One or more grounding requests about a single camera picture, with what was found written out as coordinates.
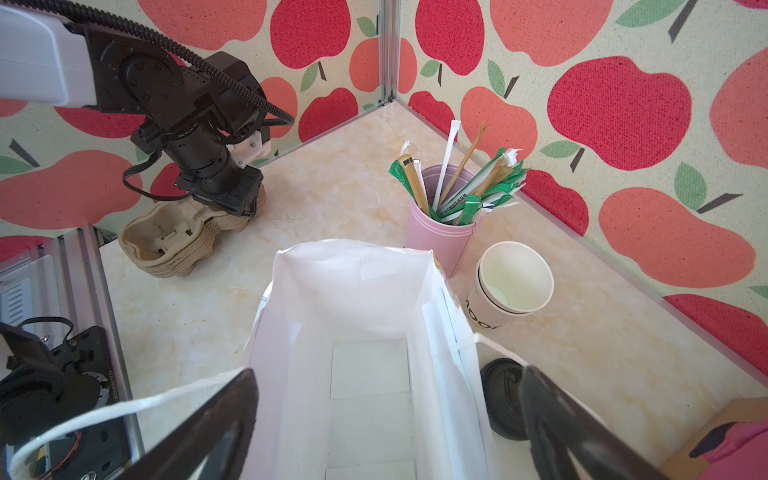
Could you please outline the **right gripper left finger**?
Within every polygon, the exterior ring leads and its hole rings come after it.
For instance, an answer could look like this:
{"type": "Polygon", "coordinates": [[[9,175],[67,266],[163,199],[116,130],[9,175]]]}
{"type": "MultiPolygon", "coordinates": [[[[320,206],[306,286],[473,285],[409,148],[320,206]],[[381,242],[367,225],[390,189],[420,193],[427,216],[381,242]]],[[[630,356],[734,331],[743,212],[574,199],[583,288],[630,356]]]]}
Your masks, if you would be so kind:
{"type": "Polygon", "coordinates": [[[200,479],[238,479],[255,429],[258,401],[253,370],[237,372],[120,477],[190,479],[197,474],[200,479]]]}

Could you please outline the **white patterned gift bag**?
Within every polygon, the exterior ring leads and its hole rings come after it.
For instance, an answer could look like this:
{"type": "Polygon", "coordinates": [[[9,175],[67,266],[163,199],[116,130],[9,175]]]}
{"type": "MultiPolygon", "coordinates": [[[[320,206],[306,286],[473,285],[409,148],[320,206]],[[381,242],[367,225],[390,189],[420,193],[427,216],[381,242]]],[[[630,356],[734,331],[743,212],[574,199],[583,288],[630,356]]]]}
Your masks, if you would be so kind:
{"type": "Polygon", "coordinates": [[[238,479],[496,479],[475,333],[432,254],[352,240],[280,251],[242,368],[53,427],[61,434],[253,370],[256,424],[238,479]]]}

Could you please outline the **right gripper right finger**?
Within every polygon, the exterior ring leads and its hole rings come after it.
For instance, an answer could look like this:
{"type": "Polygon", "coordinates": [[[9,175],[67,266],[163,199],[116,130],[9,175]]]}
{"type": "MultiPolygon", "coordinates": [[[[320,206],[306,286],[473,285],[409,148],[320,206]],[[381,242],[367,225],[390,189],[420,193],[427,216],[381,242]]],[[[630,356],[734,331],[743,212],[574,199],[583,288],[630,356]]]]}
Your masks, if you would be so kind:
{"type": "Polygon", "coordinates": [[[593,479],[665,477],[538,368],[524,368],[519,398],[541,479],[577,479],[574,460],[593,479]]]}

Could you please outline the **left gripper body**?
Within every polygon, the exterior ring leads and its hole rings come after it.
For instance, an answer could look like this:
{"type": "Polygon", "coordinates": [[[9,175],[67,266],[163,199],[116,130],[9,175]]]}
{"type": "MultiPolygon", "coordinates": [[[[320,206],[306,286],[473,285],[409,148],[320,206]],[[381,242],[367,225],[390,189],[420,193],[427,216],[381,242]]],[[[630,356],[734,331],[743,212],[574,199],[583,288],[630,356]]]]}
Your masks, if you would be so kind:
{"type": "Polygon", "coordinates": [[[254,217],[263,174],[240,167],[235,146],[253,146],[251,136],[267,133],[266,112],[211,75],[160,61],[130,62],[130,94],[147,114],[131,141],[149,155],[130,169],[132,176],[153,166],[165,154],[180,173],[175,180],[183,195],[131,190],[158,201],[187,197],[238,217],[254,217]]]}

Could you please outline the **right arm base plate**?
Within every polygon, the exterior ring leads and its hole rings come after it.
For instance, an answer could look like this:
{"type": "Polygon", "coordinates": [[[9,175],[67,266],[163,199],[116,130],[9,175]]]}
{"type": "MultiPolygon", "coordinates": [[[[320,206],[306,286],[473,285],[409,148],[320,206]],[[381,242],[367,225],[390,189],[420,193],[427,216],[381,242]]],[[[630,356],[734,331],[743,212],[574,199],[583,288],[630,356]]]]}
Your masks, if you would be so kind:
{"type": "MultiPolygon", "coordinates": [[[[100,326],[67,332],[60,345],[49,348],[22,327],[4,324],[1,344],[5,460],[53,427],[119,400],[100,326]]],[[[59,435],[27,455],[24,466],[33,479],[113,479],[131,462],[125,423],[112,419],[59,435]]]]}

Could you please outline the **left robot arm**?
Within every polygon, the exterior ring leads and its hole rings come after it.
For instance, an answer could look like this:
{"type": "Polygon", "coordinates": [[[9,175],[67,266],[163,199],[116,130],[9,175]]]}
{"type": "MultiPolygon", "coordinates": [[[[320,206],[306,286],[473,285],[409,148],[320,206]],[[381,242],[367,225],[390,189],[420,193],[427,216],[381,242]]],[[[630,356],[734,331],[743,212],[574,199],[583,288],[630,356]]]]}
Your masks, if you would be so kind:
{"type": "Polygon", "coordinates": [[[254,161],[291,114],[269,102],[240,59],[201,57],[166,35],[72,1],[1,5],[5,99],[141,115],[131,136],[146,155],[129,181],[168,156],[182,198],[238,217],[258,213],[263,175],[254,161]]]}

